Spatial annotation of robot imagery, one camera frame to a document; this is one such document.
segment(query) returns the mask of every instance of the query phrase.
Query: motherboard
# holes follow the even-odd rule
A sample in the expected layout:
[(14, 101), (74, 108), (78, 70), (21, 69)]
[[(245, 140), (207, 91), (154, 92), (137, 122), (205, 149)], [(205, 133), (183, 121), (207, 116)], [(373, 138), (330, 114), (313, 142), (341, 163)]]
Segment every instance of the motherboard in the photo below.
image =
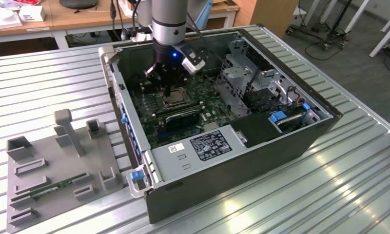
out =
[(151, 148), (207, 132), (235, 119), (215, 85), (215, 78), (198, 75), (185, 79), (169, 96), (159, 88), (145, 92), (149, 88), (142, 84), (139, 90), (130, 91)]

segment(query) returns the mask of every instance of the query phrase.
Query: barcode label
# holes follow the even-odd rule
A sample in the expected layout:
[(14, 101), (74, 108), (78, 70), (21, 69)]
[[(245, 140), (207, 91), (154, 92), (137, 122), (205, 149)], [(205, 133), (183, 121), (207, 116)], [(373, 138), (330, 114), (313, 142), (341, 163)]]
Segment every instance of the barcode label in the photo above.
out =
[(29, 29), (26, 29), (28, 32), (45, 31), (45, 30), (49, 30), (49, 27), (46, 27), (46, 28), (29, 28)]

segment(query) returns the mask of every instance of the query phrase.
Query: handle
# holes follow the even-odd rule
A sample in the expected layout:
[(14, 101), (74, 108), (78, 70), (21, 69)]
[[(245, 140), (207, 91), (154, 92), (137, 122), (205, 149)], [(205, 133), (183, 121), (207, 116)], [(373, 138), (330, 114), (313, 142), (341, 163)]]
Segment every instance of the handle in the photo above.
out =
[(143, 189), (139, 190), (135, 187), (135, 184), (134, 184), (133, 179), (131, 179), (131, 173), (138, 172), (138, 171), (143, 171), (143, 168), (145, 168), (145, 164), (142, 164), (138, 167), (135, 167), (134, 169), (129, 170), (127, 173), (126, 173), (126, 179), (127, 179), (127, 183), (129, 183), (129, 187), (130, 187), (130, 193), (131, 193), (133, 198), (142, 197), (143, 192), (151, 189), (151, 187), (145, 187)]

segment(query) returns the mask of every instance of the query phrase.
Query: power supply label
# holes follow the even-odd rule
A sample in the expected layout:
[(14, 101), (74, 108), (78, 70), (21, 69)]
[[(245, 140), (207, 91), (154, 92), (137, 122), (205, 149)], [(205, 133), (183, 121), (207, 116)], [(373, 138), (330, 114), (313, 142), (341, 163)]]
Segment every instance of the power supply label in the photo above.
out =
[(202, 161), (210, 160), (233, 150), (219, 131), (191, 139), (190, 144)]

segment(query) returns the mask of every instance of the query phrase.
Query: black device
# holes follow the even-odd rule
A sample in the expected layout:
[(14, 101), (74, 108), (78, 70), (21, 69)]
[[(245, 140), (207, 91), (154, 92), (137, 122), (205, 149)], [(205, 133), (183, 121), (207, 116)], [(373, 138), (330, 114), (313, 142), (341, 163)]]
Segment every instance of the black device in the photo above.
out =
[(58, 0), (58, 3), (69, 9), (88, 9), (97, 5), (98, 0)]

